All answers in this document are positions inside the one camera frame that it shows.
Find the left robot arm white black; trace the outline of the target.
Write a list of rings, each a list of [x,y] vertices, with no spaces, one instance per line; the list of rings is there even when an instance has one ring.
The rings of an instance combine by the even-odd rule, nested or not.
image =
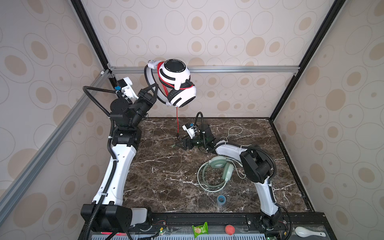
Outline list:
[[[159,86],[152,84],[139,92],[138,99],[132,102],[123,96],[122,88],[114,90],[118,96],[108,112],[91,91],[107,90],[91,86],[83,87],[86,96],[110,119],[111,129],[107,149],[111,159],[99,188],[91,204],[83,205],[81,216],[85,220],[83,238],[90,239],[92,232],[109,232],[111,239],[117,233],[129,233],[134,227],[152,227],[152,211],[147,208],[123,207],[124,186],[131,163],[139,148],[142,131],[138,127],[157,100]]]

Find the mint green headphones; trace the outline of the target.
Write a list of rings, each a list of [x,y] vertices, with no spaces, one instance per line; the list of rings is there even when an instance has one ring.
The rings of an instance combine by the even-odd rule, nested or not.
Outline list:
[[[216,156],[202,164],[197,172],[199,186],[208,193],[217,193],[224,189],[230,181],[234,163],[223,156]]]

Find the black white headphones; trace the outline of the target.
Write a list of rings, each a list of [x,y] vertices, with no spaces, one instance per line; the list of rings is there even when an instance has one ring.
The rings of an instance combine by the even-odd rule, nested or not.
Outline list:
[[[153,70],[157,71],[160,85],[171,89],[163,93],[155,81]],[[144,68],[146,82],[157,99],[167,105],[182,108],[196,98],[197,88],[191,82],[191,73],[186,64],[178,59],[149,61]]]

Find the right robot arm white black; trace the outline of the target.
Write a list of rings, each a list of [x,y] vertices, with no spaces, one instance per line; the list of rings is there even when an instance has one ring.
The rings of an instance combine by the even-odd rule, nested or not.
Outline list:
[[[208,193],[222,191],[230,181],[233,172],[241,179],[247,178],[255,184],[261,206],[261,225],[273,230],[282,221],[284,207],[276,201],[272,180],[277,175],[277,166],[272,157],[259,146],[237,145],[227,140],[215,138],[211,128],[204,122],[199,112],[192,124],[183,125],[187,136],[176,142],[183,150],[194,147],[207,154],[214,154],[211,160],[203,163],[197,172],[199,186]],[[207,170],[223,169],[220,184],[211,185],[206,179]]]

